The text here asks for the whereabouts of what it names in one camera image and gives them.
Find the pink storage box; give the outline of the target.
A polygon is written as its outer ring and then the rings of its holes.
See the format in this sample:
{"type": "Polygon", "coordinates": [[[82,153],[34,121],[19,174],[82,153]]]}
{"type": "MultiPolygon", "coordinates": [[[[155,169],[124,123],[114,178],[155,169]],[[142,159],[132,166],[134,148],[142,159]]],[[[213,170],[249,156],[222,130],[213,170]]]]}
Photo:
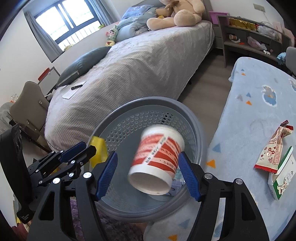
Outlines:
{"type": "Polygon", "coordinates": [[[230,14],[227,12],[219,12],[219,11],[209,11],[212,23],[214,25],[219,25],[218,16],[229,16],[230,14]]]}

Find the red white snack bag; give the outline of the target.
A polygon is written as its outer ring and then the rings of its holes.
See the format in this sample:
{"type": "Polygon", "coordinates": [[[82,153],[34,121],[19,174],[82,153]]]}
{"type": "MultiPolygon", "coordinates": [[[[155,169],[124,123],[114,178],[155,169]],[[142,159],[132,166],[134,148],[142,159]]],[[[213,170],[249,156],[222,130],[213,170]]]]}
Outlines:
{"type": "Polygon", "coordinates": [[[293,126],[289,125],[289,121],[282,122],[261,151],[254,168],[275,174],[280,165],[283,138],[291,135],[292,132],[293,126]]]}

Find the green white medicine box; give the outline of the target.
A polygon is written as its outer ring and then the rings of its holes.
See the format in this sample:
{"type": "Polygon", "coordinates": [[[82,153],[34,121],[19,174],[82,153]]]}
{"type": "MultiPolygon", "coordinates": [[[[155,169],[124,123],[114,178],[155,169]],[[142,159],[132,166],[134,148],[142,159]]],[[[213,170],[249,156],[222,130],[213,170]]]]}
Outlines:
{"type": "Polygon", "coordinates": [[[280,161],[278,171],[269,173],[267,184],[275,200],[280,200],[295,175],[293,146],[290,146],[280,161]]]}

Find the grey wooden shelf desk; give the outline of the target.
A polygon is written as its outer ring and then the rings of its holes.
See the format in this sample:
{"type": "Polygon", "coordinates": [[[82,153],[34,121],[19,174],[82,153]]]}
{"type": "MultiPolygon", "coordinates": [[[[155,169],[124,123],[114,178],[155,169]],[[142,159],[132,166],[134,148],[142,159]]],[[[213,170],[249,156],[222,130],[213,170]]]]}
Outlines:
{"type": "Polygon", "coordinates": [[[218,16],[224,66],[235,57],[251,57],[278,66],[277,56],[292,45],[289,36],[263,23],[234,16],[218,16]],[[266,51],[250,47],[247,37],[265,44],[266,51]]]}

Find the purple small box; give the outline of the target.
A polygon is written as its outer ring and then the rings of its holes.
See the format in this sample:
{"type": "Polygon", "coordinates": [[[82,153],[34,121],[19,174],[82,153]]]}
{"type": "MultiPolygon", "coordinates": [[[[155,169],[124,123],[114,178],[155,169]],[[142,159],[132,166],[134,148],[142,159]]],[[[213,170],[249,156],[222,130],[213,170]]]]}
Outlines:
{"type": "Polygon", "coordinates": [[[173,180],[171,184],[170,191],[167,193],[169,196],[176,196],[182,187],[184,186],[185,182],[180,180],[173,180]]]}

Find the light blue folded quilt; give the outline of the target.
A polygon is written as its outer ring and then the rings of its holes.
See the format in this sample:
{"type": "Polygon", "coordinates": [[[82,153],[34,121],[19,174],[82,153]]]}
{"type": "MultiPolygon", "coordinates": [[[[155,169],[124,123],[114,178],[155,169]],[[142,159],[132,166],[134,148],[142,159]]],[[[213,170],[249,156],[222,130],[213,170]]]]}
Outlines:
{"type": "Polygon", "coordinates": [[[130,7],[121,18],[121,21],[114,27],[116,29],[114,41],[121,42],[147,32],[149,30],[147,20],[157,16],[156,9],[150,4],[130,7]]]}

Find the black marker pen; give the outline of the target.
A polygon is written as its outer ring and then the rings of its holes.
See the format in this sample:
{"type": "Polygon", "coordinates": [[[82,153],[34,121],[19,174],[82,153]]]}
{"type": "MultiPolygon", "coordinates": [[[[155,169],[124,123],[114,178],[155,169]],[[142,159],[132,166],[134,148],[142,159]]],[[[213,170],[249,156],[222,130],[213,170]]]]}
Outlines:
{"type": "Polygon", "coordinates": [[[83,84],[75,85],[75,86],[71,87],[71,90],[76,90],[78,88],[81,88],[82,86],[83,86],[83,84]]]}

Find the beige chair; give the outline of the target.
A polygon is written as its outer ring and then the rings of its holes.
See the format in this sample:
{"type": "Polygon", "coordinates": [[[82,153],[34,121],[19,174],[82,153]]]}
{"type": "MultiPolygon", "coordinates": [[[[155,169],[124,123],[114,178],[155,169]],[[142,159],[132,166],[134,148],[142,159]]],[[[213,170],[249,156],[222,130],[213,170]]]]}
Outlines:
{"type": "Polygon", "coordinates": [[[38,84],[27,81],[18,99],[10,107],[10,125],[20,125],[21,134],[45,152],[51,152],[44,139],[49,101],[38,84]]]}

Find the light blue patterned blanket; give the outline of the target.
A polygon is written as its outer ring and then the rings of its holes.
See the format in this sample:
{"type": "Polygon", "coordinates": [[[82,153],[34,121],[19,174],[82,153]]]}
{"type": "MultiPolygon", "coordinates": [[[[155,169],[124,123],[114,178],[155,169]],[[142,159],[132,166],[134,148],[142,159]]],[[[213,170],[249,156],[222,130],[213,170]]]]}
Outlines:
{"type": "Polygon", "coordinates": [[[220,180],[244,181],[270,240],[295,240],[295,175],[278,185],[274,199],[268,172],[255,168],[260,152],[284,121],[295,125],[295,78],[260,60],[241,57],[218,128],[208,147],[205,172],[220,180]]]}

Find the dark green pillow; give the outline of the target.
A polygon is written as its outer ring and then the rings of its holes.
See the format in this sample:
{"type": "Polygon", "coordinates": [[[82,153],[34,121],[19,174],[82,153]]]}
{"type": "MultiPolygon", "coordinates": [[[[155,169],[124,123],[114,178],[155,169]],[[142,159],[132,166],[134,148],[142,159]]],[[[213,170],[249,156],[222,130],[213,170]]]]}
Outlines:
{"type": "Polygon", "coordinates": [[[94,65],[99,63],[99,61],[107,55],[110,49],[111,46],[100,47],[79,57],[63,71],[58,79],[55,89],[69,85],[80,76],[85,75],[94,65]]]}

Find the white paper notebook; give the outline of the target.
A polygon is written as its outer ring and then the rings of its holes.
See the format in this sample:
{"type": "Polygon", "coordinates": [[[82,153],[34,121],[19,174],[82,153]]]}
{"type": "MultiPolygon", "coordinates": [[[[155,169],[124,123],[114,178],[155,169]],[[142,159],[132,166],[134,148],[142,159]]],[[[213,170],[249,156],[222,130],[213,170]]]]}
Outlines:
{"type": "Polygon", "coordinates": [[[70,88],[69,91],[67,91],[62,98],[63,99],[70,99],[84,84],[86,83],[86,81],[80,82],[76,85],[74,85],[73,87],[70,88]]]}

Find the large beige teddy bear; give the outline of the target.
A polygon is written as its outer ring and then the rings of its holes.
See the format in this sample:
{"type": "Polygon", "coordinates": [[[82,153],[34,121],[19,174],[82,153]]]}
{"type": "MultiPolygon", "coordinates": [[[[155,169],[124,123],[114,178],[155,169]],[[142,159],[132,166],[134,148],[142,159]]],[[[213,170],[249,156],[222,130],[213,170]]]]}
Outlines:
{"type": "Polygon", "coordinates": [[[206,10],[201,0],[160,2],[165,7],[156,9],[156,17],[147,20],[147,27],[152,31],[174,26],[195,26],[202,20],[202,15],[206,10]]]}

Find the small green plush doll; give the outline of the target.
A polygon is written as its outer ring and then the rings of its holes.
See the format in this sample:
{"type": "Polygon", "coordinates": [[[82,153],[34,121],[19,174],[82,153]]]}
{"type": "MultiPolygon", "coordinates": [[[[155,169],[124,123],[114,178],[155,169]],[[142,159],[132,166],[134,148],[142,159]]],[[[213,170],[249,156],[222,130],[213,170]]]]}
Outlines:
{"type": "Polygon", "coordinates": [[[118,26],[114,25],[113,28],[111,28],[107,33],[107,42],[106,46],[113,46],[115,45],[116,37],[118,35],[118,26]]]}

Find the red white paper cup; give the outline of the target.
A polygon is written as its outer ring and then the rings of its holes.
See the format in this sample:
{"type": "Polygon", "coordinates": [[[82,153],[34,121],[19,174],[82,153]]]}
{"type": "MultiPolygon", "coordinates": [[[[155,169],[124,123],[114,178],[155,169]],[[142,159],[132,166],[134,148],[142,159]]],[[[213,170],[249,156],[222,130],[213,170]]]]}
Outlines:
{"type": "Polygon", "coordinates": [[[176,129],[167,125],[145,128],[127,175],[130,185],[149,195],[167,194],[184,150],[185,141],[176,129]]]}

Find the whiteboard with red clip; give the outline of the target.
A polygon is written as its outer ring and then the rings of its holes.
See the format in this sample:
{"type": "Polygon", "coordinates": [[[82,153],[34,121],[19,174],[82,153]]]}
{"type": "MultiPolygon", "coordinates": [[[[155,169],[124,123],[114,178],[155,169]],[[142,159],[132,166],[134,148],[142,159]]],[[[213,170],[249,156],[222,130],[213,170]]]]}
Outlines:
{"type": "Polygon", "coordinates": [[[39,87],[43,95],[50,94],[54,87],[56,86],[58,79],[60,77],[59,72],[55,67],[47,68],[42,75],[38,78],[39,87]]]}

